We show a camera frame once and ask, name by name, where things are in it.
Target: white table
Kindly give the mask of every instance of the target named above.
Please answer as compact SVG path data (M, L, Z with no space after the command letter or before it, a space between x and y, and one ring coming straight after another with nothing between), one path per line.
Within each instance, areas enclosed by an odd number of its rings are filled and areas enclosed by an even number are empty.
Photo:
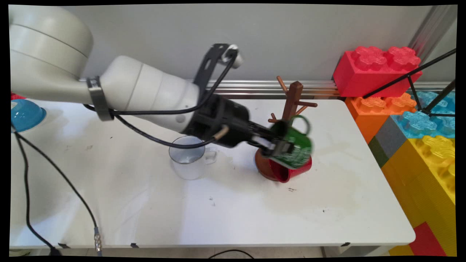
M269 126L284 100L236 100L250 119ZM187 181L172 170L168 147L119 121L101 122L80 104L34 101L47 118L22 135L53 159L88 202L104 248L208 246L329 246L340 255L378 255L415 239L403 210L345 104L318 103L303 115L314 142L310 171L286 184L263 178L255 147L218 145L206 178ZM181 135L136 117L145 132ZM299 120L295 126L303 130ZM10 248L42 248L25 223L24 163L11 135ZM93 247L92 221L59 173L32 148L31 223L53 244Z

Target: floor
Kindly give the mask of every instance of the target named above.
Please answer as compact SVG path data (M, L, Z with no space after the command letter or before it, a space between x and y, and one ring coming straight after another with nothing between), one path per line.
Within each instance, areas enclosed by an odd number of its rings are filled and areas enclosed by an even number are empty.
M104 256L117 257L158 257L158 258L208 258L213 254L229 249L243 250L254 258L312 258L322 257L320 247L304 248L109 248L103 250ZM94 249L60 249L62 255L95 256ZM49 249L34 249L29 255L48 255ZM240 252L227 252L215 258L249 258Z

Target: blue bowl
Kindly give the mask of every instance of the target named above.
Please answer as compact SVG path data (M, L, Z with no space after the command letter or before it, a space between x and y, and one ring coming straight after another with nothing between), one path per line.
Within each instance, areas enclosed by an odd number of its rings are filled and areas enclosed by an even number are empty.
M11 122L18 132L37 126L46 114L45 109L34 102L26 99L11 100Z

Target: glass mug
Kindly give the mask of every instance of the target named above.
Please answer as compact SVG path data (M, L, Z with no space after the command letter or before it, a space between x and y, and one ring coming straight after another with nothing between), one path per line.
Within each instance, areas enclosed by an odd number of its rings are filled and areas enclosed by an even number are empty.
M184 136L173 141L178 145L192 145L201 143L197 137ZM168 153L176 174L185 180L195 180L206 173L206 166L217 161L218 149L215 147L201 146L191 149L170 147Z

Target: wooden mug tree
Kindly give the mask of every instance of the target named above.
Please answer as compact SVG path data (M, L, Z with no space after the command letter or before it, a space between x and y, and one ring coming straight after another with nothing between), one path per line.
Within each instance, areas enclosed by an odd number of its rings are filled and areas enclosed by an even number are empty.
M303 88L302 84L299 81L291 83L289 89L287 89L286 85L283 83L283 80L281 79L280 76L277 76L277 80L278 80L278 83L280 83L280 86L283 89L283 92L285 92L285 95L287 97L287 100L285 102L285 107L283 108L283 114L281 116L281 120L288 121L291 117L301 114L308 107L317 107L316 103L299 101L301 99L301 93L302 93L302 88ZM296 111L298 105L302 107L298 111ZM275 117L274 113L271 113L271 116L272 118L268 120L269 123L276 123L279 121ZM257 150L256 155L254 157L257 169L259 170L261 175L263 175L265 178L273 180L273 181L277 181L272 169L270 168L268 159L264 158L261 155L260 150L261 149Z

